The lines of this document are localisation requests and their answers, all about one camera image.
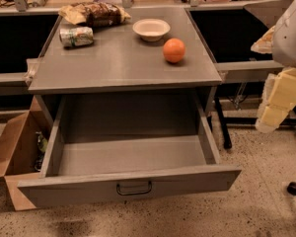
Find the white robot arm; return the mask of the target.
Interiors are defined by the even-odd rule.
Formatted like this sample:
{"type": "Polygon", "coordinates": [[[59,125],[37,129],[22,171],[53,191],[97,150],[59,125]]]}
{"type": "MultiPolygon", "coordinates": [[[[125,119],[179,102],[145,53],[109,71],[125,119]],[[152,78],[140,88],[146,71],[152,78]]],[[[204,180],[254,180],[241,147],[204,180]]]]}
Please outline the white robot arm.
{"type": "Polygon", "coordinates": [[[296,0],[261,38],[251,51],[271,54],[283,66],[277,75],[269,74],[264,82],[256,129],[273,132],[296,107],[296,0]]]}

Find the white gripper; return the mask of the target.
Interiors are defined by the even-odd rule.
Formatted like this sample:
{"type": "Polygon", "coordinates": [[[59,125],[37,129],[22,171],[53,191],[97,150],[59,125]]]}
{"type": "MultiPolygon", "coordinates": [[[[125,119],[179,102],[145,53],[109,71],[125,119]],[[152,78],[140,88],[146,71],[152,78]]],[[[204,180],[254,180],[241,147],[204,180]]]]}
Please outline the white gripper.
{"type": "Polygon", "coordinates": [[[278,129],[296,107],[296,68],[292,68],[296,67],[296,3],[253,43],[251,51],[272,54],[274,61],[288,67],[277,75],[269,74],[264,83],[256,129],[269,133],[278,129]]]}

